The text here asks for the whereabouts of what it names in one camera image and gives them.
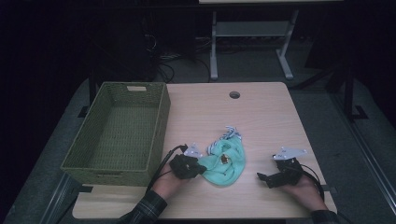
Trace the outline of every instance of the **plaid sleeve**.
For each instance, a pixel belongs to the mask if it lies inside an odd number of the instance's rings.
[[[134,210],[124,215],[117,222],[118,224],[140,224],[154,223],[163,212],[167,203],[154,191],[149,191],[136,205]]]
[[[337,215],[329,210],[318,210],[311,213],[315,224],[339,224]]]

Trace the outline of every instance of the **metal bracket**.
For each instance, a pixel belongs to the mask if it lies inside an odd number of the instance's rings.
[[[90,109],[89,106],[87,106],[87,105],[83,106],[83,107],[81,108],[81,110],[79,111],[78,118],[85,118],[85,117],[87,117],[87,114],[88,114],[88,110],[89,110],[89,109]]]
[[[297,149],[290,147],[282,147],[274,156],[275,161],[285,161],[299,156],[303,156],[306,153],[306,149]]]
[[[352,119],[368,119],[366,112],[364,112],[361,105],[355,105],[355,108],[358,110],[358,114],[350,115]]]
[[[187,150],[184,151],[184,155],[198,159],[204,156],[195,143],[192,143],[191,147],[188,147]]]

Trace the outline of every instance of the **cloth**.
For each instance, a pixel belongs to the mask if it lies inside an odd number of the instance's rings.
[[[318,210],[311,213],[315,224],[338,224],[340,223],[337,215],[329,210]]]
[[[208,156],[198,163],[206,167],[202,176],[219,186],[230,186],[242,174],[245,168],[245,151],[241,134],[227,126],[228,132],[207,148]]]
[[[122,216],[118,224],[151,224],[167,206],[166,201],[155,191],[150,190],[136,205],[134,210]]]

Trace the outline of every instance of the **wicker basket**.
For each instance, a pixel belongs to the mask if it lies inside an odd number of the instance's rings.
[[[170,104],[164,83],[104,82],[61,169],[83,184],[147,186]]]

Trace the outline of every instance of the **cable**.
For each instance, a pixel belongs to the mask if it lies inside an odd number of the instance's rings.
[[[157,179],[160,177],[161,170],[163,169],[165,164],[169,161],[169,158],[171,158],[172,154],[179,148],[184,152],[188,147],[187,147],[187,145],[180,145],[180,146],[177,146],[177,147],[175,147],[174,149],[172,149],[172,150],[170,150],[168,152],[168,154],[165,156],[165,158],[163,158],[163,161],[161,162],[161,164],[158,167],[157,171],[155,172],[154,176],[151,178],[150,182],[148,183],[148,187],[146,189],[146,193],[148,193],[149,190],[151,190],[151,188],[154,185],[155,181],[157,181]]]
[[[235,53],[239,53],[239,52],[244,51],[242,46],[239,43],[235,43],[232,39],[229,40],[229,44],[228,45],[229,46],[226,46],[226,48],[228,48],[226,50],[218,49],[218,54],[235,54]]]
[[[150,48],[150,49],[148,49],[148,51],[152,51],[152,50],[154,50],[155,49],[155,47],[157,47],[157,39],[155,38],[155,36],[154,35],[145,35],[145,37],[148,37],[148,39],[150,39],[150,38],[152,38],[153,39],[153,41],[154,41],[154,44],[153,44],[153,46]]]
[[[165,66],[172,71],[172,76],[168,77],[168,75],[166,75],[166,73],[161,69],[161,67],[160,66],[158,67],[158,72],[160,73],[161,77],[163,78],[163,82],[165,82],[165,83],[171,82],[175,76],[175,69],[168,64],[159,63],[159,65]]]
[[[169,173],[171,173],[171,172],[172,172],[171,170],[170,170],[170,171],[168,171],[168,172],[165,172],[165,173],[163,173],[163,174],[159,175],[157,179],[159,179],[161,176],[163,176],[163,175],[167,175],[167,174],[169,174]]]
[[[319,191],[319,194],[320,194],[320,198],[323,200],[323,202],[324,202],[324,190],[323,190],[323,187],[320,185],[320,182],[319,182],[319,180],[318,179],[316,179],[314,176],[312,176],[311,174],[309,174],[307,171],[305,171],[305,170],[298,170],[298,169],[295,169],[295,168],[292,168],[292,167],[289,167],[289,166],[285,166],[285,168],[286,169],[288,169],[288,170],[292,170],[292,171],[295,171],[295,172],[299,172],[299,173],[301,173],[301,174],[303,174],[303,175],[306,175],[308,178],[310,178],[312,181],[314,181],[314,184],[317,186],[317,188],[318,188],[318,191]]]
[[[209,76],[209,79],[207,80],[207,83],[209,83],[209,82],[210,82],[210,69],[209,69],[209,67],[208,67],[207,64],[206,64],[204,61],[202,61],[201,59],[197,59],[197,58],[196,58],[195,61],[200,62],[200,63],[202,63],[202,64],[205,66],[206,71],[207,71],[208,76]]]
[[[177,59],[180,58],[181,54],[172,54],[172,55],[163,55],[160,56],[160,59],[162,60],[173,60],[173,59]]]
[[[195,47],[195,52],[197,53],[199,53],[200,51],[204,51],[205,49],[208,49],[210,47],[210,44],[212,43],[210,37],[202,37],[196,40],[201,40],[201,39],[204,40],[205,43]]]
[[[124,63],[122,63],[120,60],[118,60],[117,58],[115,58],[112,54],[110,54],[107,50],[105,50],[102,46],[100,46],[98,43],[96,43],[96,41],[90,36],[87,27],[88,25],[93,21],[93,19],[91,19],[90,21],[88,21],[85,26],[84,26],[84,31],[85,31],[85,35],[91,40],[91,42],[97,47],[99,48],[104,54],[106,54],[110,59],[112,59],[114,62],[118,63],[121,67],[123,67],[128,73],[136,75],[136,73],[134,73],[133,71],[131,71],[128,66],[126,66]]]
[[[310,171],[312,171],[312,173],[314,173],[314,175],[317,177],[318,182],[320,183],[320,179],[319,179],[317,173],[315,173],[315,171],[314,171],[313,169],[311,169],[310,167],[308,167],[308,166],[306,166],[306,165],[302,165],[302,164],[301,164],[301,166],[306,167],[306,168],[308,168]]]

